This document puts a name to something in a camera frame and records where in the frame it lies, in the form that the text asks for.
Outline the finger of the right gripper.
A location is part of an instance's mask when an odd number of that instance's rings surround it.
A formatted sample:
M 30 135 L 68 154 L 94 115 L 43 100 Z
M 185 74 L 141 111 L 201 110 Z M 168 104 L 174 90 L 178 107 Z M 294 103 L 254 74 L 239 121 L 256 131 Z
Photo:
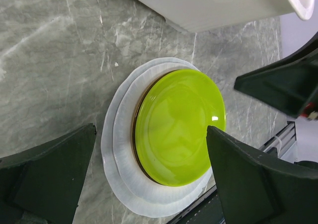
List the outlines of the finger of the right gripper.
M 288 57 L 237 77 L 234 89 L 290 117 L 316 119 L 318 36 Z

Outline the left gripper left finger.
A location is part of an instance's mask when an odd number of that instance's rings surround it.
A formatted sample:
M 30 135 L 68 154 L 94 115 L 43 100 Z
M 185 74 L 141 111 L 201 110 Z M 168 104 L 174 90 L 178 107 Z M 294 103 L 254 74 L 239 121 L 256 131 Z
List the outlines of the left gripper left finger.
M 96 140 L 94 124 L 0 159 L 0 222 L 30 212 L 51 224 L 71 224 Z

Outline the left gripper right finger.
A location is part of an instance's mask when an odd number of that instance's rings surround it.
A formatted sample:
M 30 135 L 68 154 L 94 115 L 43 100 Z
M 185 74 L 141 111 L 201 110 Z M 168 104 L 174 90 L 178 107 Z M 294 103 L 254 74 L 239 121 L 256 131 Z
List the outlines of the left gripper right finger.
M 207 128 L 214 179 L 228 224 L 316 224 L 318 165 L 289 163 Z

